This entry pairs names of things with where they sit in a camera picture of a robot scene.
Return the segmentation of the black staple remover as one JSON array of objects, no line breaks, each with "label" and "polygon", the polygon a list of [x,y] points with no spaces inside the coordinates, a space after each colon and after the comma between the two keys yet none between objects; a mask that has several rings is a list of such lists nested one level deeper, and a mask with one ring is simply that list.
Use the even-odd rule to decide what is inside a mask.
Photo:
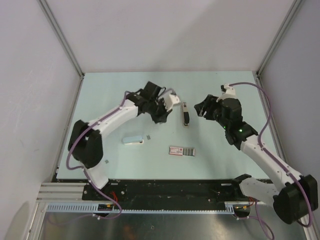
[{"label": "black staple remover", "polygon": [[190,115],[189,115],[187,103],[182,102],[181,107],[182,107],[182,115],[183,115],[183,125],[187,127],[190,124]]}]

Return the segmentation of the light blue stapler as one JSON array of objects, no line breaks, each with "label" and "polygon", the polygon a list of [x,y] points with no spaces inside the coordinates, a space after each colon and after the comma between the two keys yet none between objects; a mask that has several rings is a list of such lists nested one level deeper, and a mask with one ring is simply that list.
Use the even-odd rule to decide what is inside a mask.
[{"label": "light blue stapler", "polygon": [[141,135],[126,136],[122,139],[124,145],[140,145],[144,143],[144,139]]}]

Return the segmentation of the red staple box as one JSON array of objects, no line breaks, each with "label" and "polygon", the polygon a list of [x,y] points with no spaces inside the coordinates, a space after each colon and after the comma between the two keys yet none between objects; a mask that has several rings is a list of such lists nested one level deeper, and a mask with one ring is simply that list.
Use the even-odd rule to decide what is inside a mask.
[{"label": "red staple box", "polygon": [[196,155],[196,149],[192,147],[170,146],[168,154],[174,156],[194,157]]}]

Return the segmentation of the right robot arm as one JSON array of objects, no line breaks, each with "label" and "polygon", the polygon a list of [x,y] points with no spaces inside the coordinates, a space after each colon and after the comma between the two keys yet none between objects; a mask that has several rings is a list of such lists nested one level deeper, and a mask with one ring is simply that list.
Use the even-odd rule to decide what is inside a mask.
[{"label": "right robot arm", "polygon": [[253,197],[273,207],[286,224],[318,209],[317,180],[310,174],[303,176],[268,149],[258,132],[243,120],[237,98],[220,99],[209,94],[194,109],[199,117],[219,123],[227,142],[251,158],[271,180],[264,183],[248,174],[235,178],[236,185],[230,188],[235,200]]}]

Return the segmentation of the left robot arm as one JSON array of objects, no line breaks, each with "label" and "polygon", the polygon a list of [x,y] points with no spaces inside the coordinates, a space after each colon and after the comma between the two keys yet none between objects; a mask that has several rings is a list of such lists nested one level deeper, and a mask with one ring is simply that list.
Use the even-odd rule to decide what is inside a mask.
[{"label": "left robot arm", "polygon": [[155,124],[166,123],[168,115],[180,98],[171,88],[147,82],[137,91],[126,91],[120,104],[105,115],[85,122],[78,120],[72,128],[68,143],[67,159],[74,158],[89,182],[93,194],[100,200],[110,196],[109,177],[103,162],[103,139],[131,119],[149,114]]}]

